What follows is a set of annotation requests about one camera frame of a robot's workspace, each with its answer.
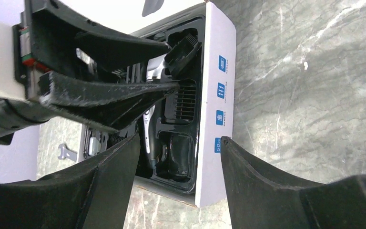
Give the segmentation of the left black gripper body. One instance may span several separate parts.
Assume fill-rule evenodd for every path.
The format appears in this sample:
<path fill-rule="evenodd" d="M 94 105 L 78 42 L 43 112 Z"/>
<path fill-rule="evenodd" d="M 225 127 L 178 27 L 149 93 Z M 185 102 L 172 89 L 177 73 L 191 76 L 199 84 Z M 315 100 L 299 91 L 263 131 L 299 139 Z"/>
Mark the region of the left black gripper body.
<path fill-rule="evenodd" d="M 23 85 L 26 95 L 40 94 L 40 77 L 52 69 L 38 62 L 31 53 L 31 32 L 26 14 L 20 14 L 21 22 L 12 27 L 14 52 L 14 79 Z"/>

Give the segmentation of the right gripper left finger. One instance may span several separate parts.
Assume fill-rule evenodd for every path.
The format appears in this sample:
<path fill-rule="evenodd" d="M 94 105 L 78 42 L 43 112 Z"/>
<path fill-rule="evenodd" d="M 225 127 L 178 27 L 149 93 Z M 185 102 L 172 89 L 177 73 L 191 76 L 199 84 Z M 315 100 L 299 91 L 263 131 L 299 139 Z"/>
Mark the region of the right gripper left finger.
<path fill-rule="evenodd" d="M 0 229 L 121 229 L 140 155 L 135 134 L 36 181 L 0 184 Z"/>

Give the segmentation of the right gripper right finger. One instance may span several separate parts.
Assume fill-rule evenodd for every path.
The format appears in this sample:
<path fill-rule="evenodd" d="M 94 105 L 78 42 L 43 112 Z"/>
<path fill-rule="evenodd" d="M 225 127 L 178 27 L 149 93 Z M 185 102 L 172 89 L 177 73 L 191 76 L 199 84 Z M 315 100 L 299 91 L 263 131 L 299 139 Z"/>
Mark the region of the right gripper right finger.
<path fill-rule="evenodd" d="M 306 180 L 226 136 L 221 161 L 234 229 L 366 229 L 366 175 L 329 184 Z"/>

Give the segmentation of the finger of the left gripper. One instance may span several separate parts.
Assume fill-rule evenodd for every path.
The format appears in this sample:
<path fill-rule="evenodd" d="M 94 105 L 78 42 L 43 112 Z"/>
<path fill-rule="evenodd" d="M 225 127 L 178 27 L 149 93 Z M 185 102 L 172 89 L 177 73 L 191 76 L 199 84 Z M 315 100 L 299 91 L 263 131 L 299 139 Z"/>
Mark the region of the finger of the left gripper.
<path fill-rule="evenodd" d="M 59 0 L 27 0 L 25 16 L 31 55 L 58 73 L 75 73 L 76 49 L 112 72 L 166 54 L 165 42 L 112 30 L 74 11 Z"/>
<path fill-rule="evenodd" d="M 86 82 L 51 71 L 40 77 L 40 104 L 86 126 L 117 133 L 178 90 L 177 82 Z"/>

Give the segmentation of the black comb guard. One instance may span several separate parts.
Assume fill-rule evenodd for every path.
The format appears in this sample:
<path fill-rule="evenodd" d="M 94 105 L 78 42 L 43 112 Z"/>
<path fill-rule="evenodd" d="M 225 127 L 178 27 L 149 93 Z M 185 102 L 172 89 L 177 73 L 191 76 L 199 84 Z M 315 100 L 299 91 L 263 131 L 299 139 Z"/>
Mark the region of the black comb guard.
<path fill-rule="evenodd" d="M 108 143 L 111 145 L 115 145 L 121 141 L 123 141 L 126 137 L 125 136 L 120 136 L 118 134 L 110 134 L 109 135 L 109 139 L 108 139 Z"/>
<path fill-rule="evenodd" d="M 197 55 L 201 45 L 198 39 L 191 34 L 187 34 L 178 42 L 164 58 L 170 75 L 177 76 Z"/>
<path fill-rule="evenodd" d="M 179 81 L 179 90 L 166 98 L 164 104 L 164 122 L 174 125 L 186 125 L 194 120 L 196 103 L 195 81 Z"/>

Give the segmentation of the black silver hair clipper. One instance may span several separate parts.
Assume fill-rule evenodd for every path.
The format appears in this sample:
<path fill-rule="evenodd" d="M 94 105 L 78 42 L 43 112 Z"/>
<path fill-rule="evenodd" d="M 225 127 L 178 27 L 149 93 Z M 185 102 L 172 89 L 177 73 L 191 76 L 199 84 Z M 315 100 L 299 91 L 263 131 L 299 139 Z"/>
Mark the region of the black silver hair clipper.
<path fill-rule="evenodd" d="M 146 82 L 159 82 L 163 71 L 167 68 L 165 55 L 150 59 L 147 65 Z M 162 144 L 157 139 L 156 124 L 161 116 L 161 104 L 158 101 L 143 114 L 144 140 L 146 156 L 152 169 L 156 169 L 162 155 Z"/>

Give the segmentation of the white hair clipper box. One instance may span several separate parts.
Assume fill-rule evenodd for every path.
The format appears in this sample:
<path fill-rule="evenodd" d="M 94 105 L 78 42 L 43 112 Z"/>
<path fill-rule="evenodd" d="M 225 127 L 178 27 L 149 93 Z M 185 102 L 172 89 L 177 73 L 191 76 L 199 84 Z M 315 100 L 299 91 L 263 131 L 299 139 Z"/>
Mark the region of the white hair clipper box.
<path fill-rule="evenodd" d="M 208 0 L 143 0 L 142 12 L 127 5 L 133 22 L 119 30 L 134 36 L 168 42 L 175 46 L 187 34 L 202 44 L 197 55 L 177 75 L 168 69 L 161 80 L 193 80 L 196 84 L 194 120 L 186 125 L 157 120 L 157 139 L 162 155 L 156 169 L 146 156 L 143 117 L 118 133 L 128 137 L 138 130 L 141 153 L 134 184 L 158 195 L 196 207 L 214 204 L 226 197 L 221 165 L 221 138 L 233 133 L 236 29 L 229 18 Z M 116 71 L 117 81 L 144 81 L 148 61 Z M 90 137 L 101 143 L 100 152 L 110 148 L 109 135 L 83 126 L 78 162 L 90 158 Z"/>

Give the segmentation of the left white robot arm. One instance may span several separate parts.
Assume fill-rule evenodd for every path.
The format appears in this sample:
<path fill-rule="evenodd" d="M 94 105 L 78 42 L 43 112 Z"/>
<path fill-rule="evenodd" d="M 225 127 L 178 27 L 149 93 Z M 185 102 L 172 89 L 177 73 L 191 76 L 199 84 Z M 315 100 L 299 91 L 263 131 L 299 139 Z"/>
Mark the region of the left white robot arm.
<path fill-rule="evenodd" d="M 61 116 L 117 133 L 177 83 L 145 83 L 117 70 L 166 54 L 165 42 L 102 26 L 58 0 L 27 0 L 20 23 L 0 21 L 0 145 Z"/>

